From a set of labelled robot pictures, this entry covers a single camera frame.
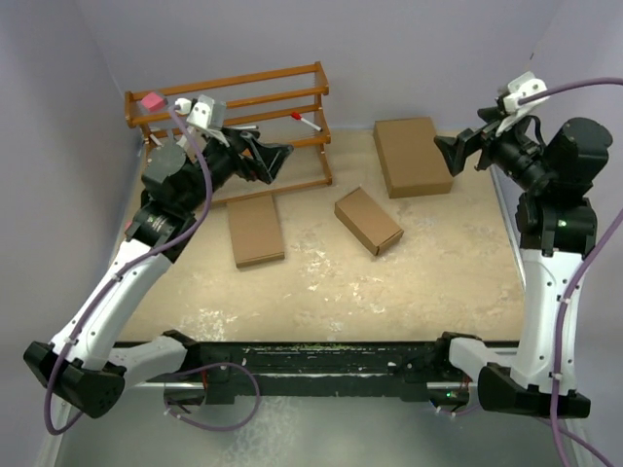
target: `brown cardboard box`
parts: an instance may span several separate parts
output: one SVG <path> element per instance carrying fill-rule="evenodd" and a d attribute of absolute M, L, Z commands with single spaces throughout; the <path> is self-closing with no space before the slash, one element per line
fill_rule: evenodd
<path fill-rule="evenodd" d="M 404 233 L 361 188 L 335 203 L 335 215 L 375 256 L 397 243 Z"/>
<path fill-rule="evenodd" d="M 374 140 L 390 198 L 442 195 L 453 177 L 435 146 L 428 117 L 376 122 Z"/>
<path fill-rule="evenodd" d="M 271 195 L 227 203 L 238 268 L 285 258 L 281 226 Z"/>

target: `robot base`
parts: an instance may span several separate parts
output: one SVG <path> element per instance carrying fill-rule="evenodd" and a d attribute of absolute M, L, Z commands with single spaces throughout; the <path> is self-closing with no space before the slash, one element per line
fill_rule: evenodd
<path fill-rule="evenodd" d="M 510 368 L 490 363 L 478 376 L 478 399 L 487 412 L 549 418 L 552 395 L 523 388 L 510 377 Z M 591 401 L 579 393 L 570 391 L 558 398 L 559 418 L 586 418 L 590 411 Z"/>

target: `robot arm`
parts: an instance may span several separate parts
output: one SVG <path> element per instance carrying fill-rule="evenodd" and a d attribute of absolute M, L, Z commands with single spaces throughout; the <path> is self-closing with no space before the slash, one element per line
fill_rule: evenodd
<path fill-rule="evenodd" d="M 211 107 L 207 108 L 207 119 L 202 119 L 206 105 Z M 192 136 L 203 139 L 202 157 L 210 168 L 213 191 L 235 174 L 247 181 L 270 184 L 275 180 L 292 146 L 260 143 L 258 131 L 221 127 L 224 104 L 209 97 L 194 101 L 190 111 L 195 112 L 195 107 L 199 109 L 197 117 L 189 117 L 188 124 L 198 130 Z M 53 379 L 54 394 L 93 418 L 107 413 L 125 388 L 189 364 L 190 340 L 175 331 L 136 347 L 113 349 L 138 304 L 175 263 L 192 236 L 128 270 L 124 267 L 183 236 L 196 222 L 194 211 L 206 200 L 202 169 L 199 161 L 187 154 L 187 143 L 184 138 L 168 141 L 152 151 L 141 176 L 145 187 L 141 206 L 112 266 L 78 313 L 49 343 L 33 342 L 24 353 L 26 364 L 44 386 Z M 51 377 L 59 359 L 57 375 Z"/>
<path fill-rule="evenodd" d="M 585 417 L 590 401 L 576 392 L 573 366 L 577 307 L 582 282 L 568 302 L 562 329 L 562 368 L 554 372 L 557 311 L 571 277 L 595 246 L 597 216 L 584 195 L 607 163 L 610 133 L 598 123 L 574 118 L 545 145 L 540 120 L 518 100 L 540 93 L 544 83 L 528 73 L 513 81 L 497 106 L 480 109 L 485 125 L 457 138 L 437 137 L 453 176 L 468 156 L 481 151 L 477 170 L 497 165 L 524 193 L 515 219 L 526 274 L 524 329 L 513 358 L 501 359 L 477 338 L 452 336 L 449 362 L 478 381 L 479 400 L 487 411 L 547 416 L 552 382 L 560 382 L 559 415 Z M 535 122 L 537 141 L 526 136 Z"/>

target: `pink block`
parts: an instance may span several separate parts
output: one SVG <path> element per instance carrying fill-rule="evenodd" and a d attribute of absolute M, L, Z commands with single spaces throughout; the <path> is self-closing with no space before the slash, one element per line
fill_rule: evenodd
<path fill-rule="evenodd" d="M 166 106 L 166 99 L 157 92 L 150 92 L 145 97 L 140 99 L 140 103 L 149 112 L 156 112 Z"/>

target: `black metal base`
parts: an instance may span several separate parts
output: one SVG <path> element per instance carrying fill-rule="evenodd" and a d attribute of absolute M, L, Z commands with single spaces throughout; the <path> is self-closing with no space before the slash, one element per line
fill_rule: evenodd
<path fill-rule="evenodd" d="M 478 399 L 485 411 L 549 418 L 551 394 L 524 389 L 510 378 L 510 369 L 489 364 L 478 376 Z M 558 398 L 558 417 L 586 418 L 591 401 L 579 393 Z"/>
<path fill-rule="evenodd" d="M 52 346 L 41 342 L 31 343 L 23 354 L 26 365 L 44 387 L 48 387 L 56 358 Z M 83 370 L 81 363 L 65 361 L 60 365 L 54 394 L 91 418 L 99 418 L 110 411 L 124 392 L 126 369 L 108 363 L 95 372 Z"/>

